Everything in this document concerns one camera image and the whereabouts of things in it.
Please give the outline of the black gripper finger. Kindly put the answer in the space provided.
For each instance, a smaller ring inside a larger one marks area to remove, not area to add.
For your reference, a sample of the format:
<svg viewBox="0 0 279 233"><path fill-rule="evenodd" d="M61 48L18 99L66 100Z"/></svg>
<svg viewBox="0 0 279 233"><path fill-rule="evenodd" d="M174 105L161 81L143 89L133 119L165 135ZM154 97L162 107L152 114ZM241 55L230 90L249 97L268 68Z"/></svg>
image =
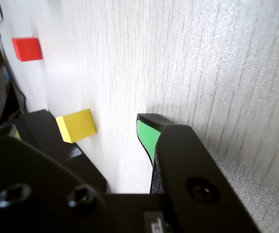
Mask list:
<svg viewBox="0 0 279 233"><path fill-rule="evenodd" d="M108 211L79 176L0 128L0 233L107 233Z"/></svg>

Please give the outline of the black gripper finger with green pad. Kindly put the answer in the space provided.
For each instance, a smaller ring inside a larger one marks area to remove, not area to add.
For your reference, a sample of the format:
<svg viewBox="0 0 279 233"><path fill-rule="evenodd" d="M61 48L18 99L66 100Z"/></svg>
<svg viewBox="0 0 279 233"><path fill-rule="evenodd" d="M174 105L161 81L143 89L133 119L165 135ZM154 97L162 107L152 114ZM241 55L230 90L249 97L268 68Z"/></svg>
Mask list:
<svg viewBox="0 0 279 233"><path fill-rule="evenodd" d="M259 228L197 134L158 114L137 115L137 135L179 233L257 233Z"/></svg>

